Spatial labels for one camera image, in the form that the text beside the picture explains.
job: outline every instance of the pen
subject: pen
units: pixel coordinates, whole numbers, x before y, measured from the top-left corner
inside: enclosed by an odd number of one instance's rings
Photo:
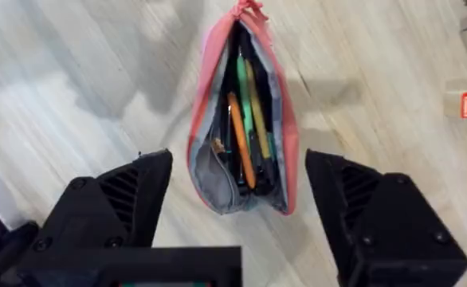
[[[251,158],[249,157],[249,150],[246,140],[246,135],[244,133],[244,126],[242,125],[241,118],[241,109],[239,108],[239,103],[237,102],[237,97],[234,93],[230,92],[228,94],[228,102],[230,104],[230,111],[233,121],[233,129],[235,130],[235,135],[237,137],[237,143],[239,146],[239,153],[241,154],[242,166],[244,167],[244,174],[248,187],[253,189],[255,187],[255,172],[253,170],[253,165],[251,164]]]
[[[255,120],[255,128],[257,128],[258,143],[260,144],[261,157],[264,162],[264,172],[267,176],[269,184],[274,184],[274,169],[271,152],[269,149],[269,141],[267,140],[267,130],[265,129],[264,114],[258,98],[257,85],[255,84],[253,68],[248,60],[245,60],[246,75],[248,78],[249,98],[251,100],[251,109],[253,110],[253,118]]]

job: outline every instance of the green pen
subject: green pen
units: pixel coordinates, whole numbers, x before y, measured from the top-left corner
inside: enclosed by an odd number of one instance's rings
[[[241,89],[241,107],[242,107],[242,122],[244,124],[244,132],[246,138],[253,130],[253,116],[251,115],[251,101],[249,98],[248,76],[241,50],[239,49],[239,57],[237,58],[237,77],[239,78],[239,87]],[[248,150],[251,153],[251,147],[248,142]]]

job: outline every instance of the screw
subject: screw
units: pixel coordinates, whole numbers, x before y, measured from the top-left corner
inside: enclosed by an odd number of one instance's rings
[[[109,238],[104,246],[106,248],[118,248],[122,246],[122,243],[124,243],[124,240],[121,237],[114,237],[114,238]]]
[[[404,176],[399,176],[397,179],[396,179],[396,182],[397,183],[400,183],[400,184],[405,184],[407,182],[407,178],[405,178]]]
[[[33,250],[37,252],[46,251],[53,243],[52,238],[39,239],[33,244]]]
[[[441,231],[436,232],[434,234],[434,239],[436,242],[441,243],[441,244],[446,244],[449,241],[448,235]]]
[[[84,184],[86,183],[86,181],[84,179],[74,179],[72,182],[71,182],[71,188],[72,189],[80,189],[82,187],[84,187]]]
[[[372,236],[364,236],[363,243],[366,246],[373,246],[375,242]]]

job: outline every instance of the vent slot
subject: vent slot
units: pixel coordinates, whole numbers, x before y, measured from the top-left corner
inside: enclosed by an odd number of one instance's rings
[[[138,171],[134,168],[118,172],[100,181],[100,188],[128,232],[132,230]]]
[[[379,184],[378,178],[357,167],[345,167],[342,172],[343,195],[347,210],[343,216],[347,228],[352,230],[364,208],[370,202],[373,191]]]

